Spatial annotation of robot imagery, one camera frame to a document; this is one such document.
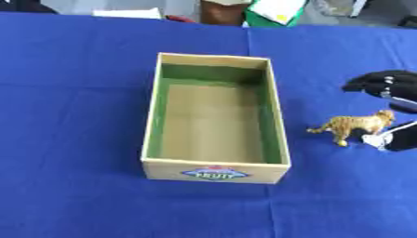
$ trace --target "white object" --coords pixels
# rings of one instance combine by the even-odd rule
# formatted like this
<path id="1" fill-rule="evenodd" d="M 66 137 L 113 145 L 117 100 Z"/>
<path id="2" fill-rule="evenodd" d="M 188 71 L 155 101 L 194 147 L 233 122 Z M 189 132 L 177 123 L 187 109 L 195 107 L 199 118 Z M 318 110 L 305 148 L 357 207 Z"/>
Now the white object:
<path id="1" fill-rule="evenodd" d="M 260 0 L 249 10 L 269 20 L 287 25 L 305 5 L 306 0 Z"/>
<path id="2" fill-rule="evenodd" d="M 403 126 L 399 126 L 392 130 L 385 131 L 379 135 L 363 135 L 362 139 L 364 143 L 369 144 L 373 147 L 376 147 L 380 151 L 385 151 L 385 146 L 391 143 L 394 139 L 393 137 L 394 132 L 398 130 L 406 129 L 408 127 L 416 126 L 416 125 L 417 125 L 417 121 L 410 123 L 410 124 L 403 125 Z"/>
<path id="3" fill-rule="evenodd" d="M 161 19 L 157 7 L 147 10 L 93 10 L 93 16 L 137 18 L 137 19 Z"/>
<path id="4" fill-rule="evenodd" d="M 205 2 L 217 3 L 225 6 L 236 5 L 236 4 L 249 4 L 252 0 L 204 0 Z"/>
<path id="5" fill-rule="evenodd" d="M 351 18 L 359 16 L 360 12 L 362 11 L 363 7 L 367 3 L 367 0 L 356 0 L 353 6 L 352 14 L 350 14 Z"/>

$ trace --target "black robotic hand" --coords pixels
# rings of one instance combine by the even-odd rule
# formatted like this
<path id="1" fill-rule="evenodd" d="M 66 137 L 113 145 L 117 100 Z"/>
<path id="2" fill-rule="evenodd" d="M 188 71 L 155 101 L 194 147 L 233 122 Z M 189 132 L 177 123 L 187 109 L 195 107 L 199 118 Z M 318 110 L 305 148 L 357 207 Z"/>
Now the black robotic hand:
<path id="1" fill-rule="evenodd" d="M 343 91 L 362 91 L 387 99 L 393 110 L 417 113 L 417 73 L 407 71 L 382 71 L 368 73 L 350 80 Z"/>
<path id="2" fill-rule="evenodd" d="M 407 71 L 382 71 L 368 73 L 350 80 L 343 91 L 365 91 L 389 100 L 393 110 L 417 113 L 417 73 Z M 379 135 L 364 135 L 364 143 L 378 148 L 400 152 L 417 148 L 417 121 L 393 126 Z"/>

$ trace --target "floor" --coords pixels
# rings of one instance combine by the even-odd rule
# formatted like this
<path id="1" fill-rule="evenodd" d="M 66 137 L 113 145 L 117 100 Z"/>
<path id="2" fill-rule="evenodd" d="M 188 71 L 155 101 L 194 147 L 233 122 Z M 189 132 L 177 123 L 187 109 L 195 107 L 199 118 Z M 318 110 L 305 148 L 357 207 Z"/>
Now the floor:
<path id="1" fill-rule="evenodd" d="M 165 15 L 186 16 L 198 20 L 199 0 L 42 0 L 61 14 L 91 14 L 93 9 L 148 9 L 158 7 Z M 322 15 L 314 0 L 307 5 L 301 24 L 395 26 L 401 18 L 417 11 L 416 0 L 374 0 L 358 18 Z"/>

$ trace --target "brown object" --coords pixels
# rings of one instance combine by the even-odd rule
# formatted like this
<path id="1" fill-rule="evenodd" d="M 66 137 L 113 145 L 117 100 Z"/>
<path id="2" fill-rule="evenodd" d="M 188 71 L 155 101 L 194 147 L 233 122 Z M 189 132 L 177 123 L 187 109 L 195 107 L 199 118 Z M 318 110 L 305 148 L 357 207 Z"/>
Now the brown object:
<path id="1" fill-rule="evenodd" d="M 148 179 L 277 183 L 290 159 L 271 61 L 160 53 L 141 162 Z"/>
<path id="2" fill-rule="evenodd" d="M 240 26 L 244 19 L 243 11 L 249 4 L 225 6 L 202 0 L 200 6 L 201 23 Z"/>

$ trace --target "white paper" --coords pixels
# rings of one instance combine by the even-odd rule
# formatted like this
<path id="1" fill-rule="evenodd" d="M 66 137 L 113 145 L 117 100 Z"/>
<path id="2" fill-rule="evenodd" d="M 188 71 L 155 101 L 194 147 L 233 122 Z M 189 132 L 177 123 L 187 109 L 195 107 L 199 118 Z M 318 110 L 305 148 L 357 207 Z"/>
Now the white paper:
<path id="1" fill-rule="evenodd" d="M 260 0 L 249 9 L 269 20 L 287 25 L 306 0 Z"/>
<path id="2" fill-rule="evenodd" d="M 138 19 L 161 19 L 157 7 L 148 10 L 93 10 L 93 16 L 138 18 Z"/>

